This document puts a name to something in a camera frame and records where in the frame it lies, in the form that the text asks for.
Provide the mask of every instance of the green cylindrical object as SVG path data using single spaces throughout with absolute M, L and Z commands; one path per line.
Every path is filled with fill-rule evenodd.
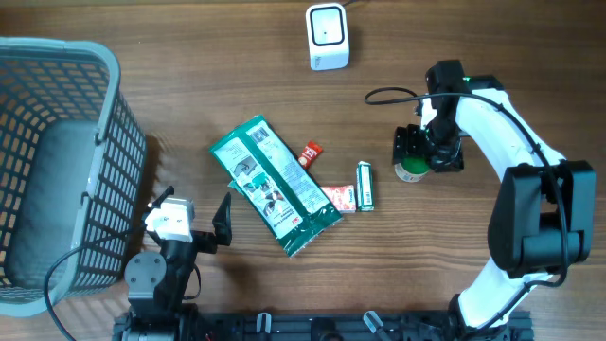
M 396 164 L 394 169 L 398 177 L 405 182 L 418 182 L 429 172 L 429 165 L 423 157 L 409 156 Z

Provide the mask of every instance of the white plastic cube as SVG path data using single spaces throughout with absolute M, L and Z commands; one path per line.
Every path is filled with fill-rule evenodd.
M 313 5 L 307 9 L 307 38 L 312 70 L 331 70 L 349 63 L 348 20 L 341 4 Z

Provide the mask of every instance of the red small package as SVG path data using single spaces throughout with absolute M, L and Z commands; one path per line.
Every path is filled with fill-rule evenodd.
M 305 146 L 301 156 L 299 156 L 299 164 L 306 170 L 312 165 L 313 160 L 315 160 L 321 152 L 322 147 L 315 144 L 313 141 L 310 141 L 307 146 Z
M 353 213 L 356 211 L 356 192 L 353 185 L 341 187 L 321 187 L 332 204 L 341 213 Z

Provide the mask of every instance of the wire basket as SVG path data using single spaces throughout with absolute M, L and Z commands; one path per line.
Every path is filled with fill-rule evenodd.
M 132 217 L 145 135 L 103 45 L 0 38 L 0 314 L 45 310 L 48 267 Z M 126 237 L 80 252 L 50 281 L 51 302 L 114 283 Z

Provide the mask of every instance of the wood grain surface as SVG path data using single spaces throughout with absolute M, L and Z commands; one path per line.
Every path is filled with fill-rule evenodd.
M 210 220 L 229 175 L 208 148 L 264 114 L 298 153 L 325 149 L 311 166 L 321 185 L 375 171 L 376 210 L 349 214 L 293 259 L 234 195 L 232 246 L 200 255 L 206 312 L 361 313 L 445 309 L 489 258 L 487 225 L 499 189 L 471 140 L 466 169 L 404 184 L 391 166 L 393 131 L 418 122 L 412 105 L 371 107 L 381 86 L 425 90 L 425 71 L 460 59 L 467 74 L 494 74 L 527 123 L 569 159 L 597 171 L 592 253 L 558 290 L 537 289 L 538 340 L 601 340 L 606 333 L 606 3 L 600 1 L 371 1 L 348 8 L 348 68 L 312 72 L 306 3 L 2 9 L 0 34 L 93 40 L 122 68 L 121 91 L 148 135 L 141 201 L 167 185 L 195 201 L 195 229 Z M 189 290 L 195 290 L 195 280 Z M 78 339 L 107 339 L 129 307 L 126 285 L 58 306 Z M 0 339 L 61 339 L 47 314 L 0 317 Z

